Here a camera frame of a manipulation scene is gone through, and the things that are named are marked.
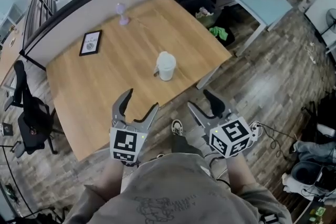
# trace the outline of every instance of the green object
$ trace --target green object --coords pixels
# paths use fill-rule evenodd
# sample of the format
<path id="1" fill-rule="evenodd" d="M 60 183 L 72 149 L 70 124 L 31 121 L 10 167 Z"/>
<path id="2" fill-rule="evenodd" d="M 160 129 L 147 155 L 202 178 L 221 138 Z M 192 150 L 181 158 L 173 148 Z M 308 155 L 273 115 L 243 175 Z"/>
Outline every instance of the green object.
<path id="1" fill-rule="evenodd" d="M 215 26 L 209 29 L 210 33 L 213 34 L 215 37 L 219 36 L 220 39 L 226 41 L 228 33 L 225 31 L 224 28 Z"/>
<path id="2" fill-rule="evenodd" d="M 322 217 L 323 214 L 325 212 L 325 208 L 324 207 L 320 207 L 319 209 L 317 209 L 316 211 L 316 215 L 319 216 L 319 217 Z"/>

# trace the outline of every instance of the gray t-shirt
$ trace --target gray t-shirt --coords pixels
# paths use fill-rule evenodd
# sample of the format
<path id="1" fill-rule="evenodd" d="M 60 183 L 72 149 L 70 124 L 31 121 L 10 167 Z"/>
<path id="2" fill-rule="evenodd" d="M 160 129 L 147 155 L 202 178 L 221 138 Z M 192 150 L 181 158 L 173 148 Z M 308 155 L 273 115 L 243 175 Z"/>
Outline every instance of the gray t-shirt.
<path id="1" fill-rule="evenodd" d="M 65 224 L 258 224 L 263 214 L 292 223 L 289 211 L 265 187 L 252 184 L 232 194 L 195 154 L 172 153 L 141 165 L 125 191 L 109 201 L 94 190 L 86 186 Z"/>

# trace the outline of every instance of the shoelace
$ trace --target shoelace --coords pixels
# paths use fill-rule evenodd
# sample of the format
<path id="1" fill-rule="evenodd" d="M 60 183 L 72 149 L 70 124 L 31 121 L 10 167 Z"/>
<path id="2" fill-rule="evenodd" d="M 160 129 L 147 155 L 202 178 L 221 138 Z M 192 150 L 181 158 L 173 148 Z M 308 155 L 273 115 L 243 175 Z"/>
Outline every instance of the shoelace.
<path id="1" fill-rule="evenodd" d="M 180 129 L 175 129 L 174 134 L 182 135 L 182 131 Z"/>

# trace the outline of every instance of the wooden tabletop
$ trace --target wooden tabletop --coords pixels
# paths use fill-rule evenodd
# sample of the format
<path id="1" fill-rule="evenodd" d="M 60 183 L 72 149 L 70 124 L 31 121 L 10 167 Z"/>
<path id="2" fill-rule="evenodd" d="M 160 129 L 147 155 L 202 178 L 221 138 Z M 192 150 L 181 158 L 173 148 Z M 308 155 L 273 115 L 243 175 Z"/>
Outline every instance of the wooden tabletop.
<path id="1" fill-rule="evenodd" d="M 5 43 L 2 47 L 1 59 L 0 59 L 0 86 L 2 86 L 7 76 L 10 74 L 11 69 L 14 63 L 20 57 L 19 52 L 22 50 L 22 42 L 23 42 L 23 30 L 24 30 L 25 20 L 24 18 L 17 24 L 17 29 L 19 33 L 11 32 L 7 37 Z M 10 47 L 12 39 L 15 38 L 14 44 Z"/>
<path id="2" fill-rule="evenodd" d="M 111 108 L 121 93 L 134 88 L 126 119 L 142 119 L 153 104 L 168 103 L 231 57 L 173 0 L 148 0 L 127 13 L 126 26 L 114 17 L 94 29 L 102 29 L 98 54 L 79 57 L 80 38 L 47 66 L 54 105 L 78 160 L 109 143 Z M 168 82 L 153 76 L 162 51 L 177 61 Z"/>

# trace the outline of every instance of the purple object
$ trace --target purple object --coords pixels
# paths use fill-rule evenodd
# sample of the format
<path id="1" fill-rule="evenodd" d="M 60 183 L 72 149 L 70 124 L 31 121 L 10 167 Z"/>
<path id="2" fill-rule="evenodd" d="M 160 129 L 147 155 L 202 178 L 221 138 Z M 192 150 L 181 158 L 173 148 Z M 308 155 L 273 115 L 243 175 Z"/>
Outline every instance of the purple object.
<path id="1" fill-rule="evenodd" d="M 117 3 L 117 6 L 115 8 L 117 10 L 117 14 L 120 15 L 120 21 L 119 21 L 119 24 L 120 25 L 126 25 L 129 23 L 130 19 L 129 17 L 125 16 L 124 15 L 124 12 L 126 10 L 126 7 L 124 4 L 121 4 L 121 3 Z"/>

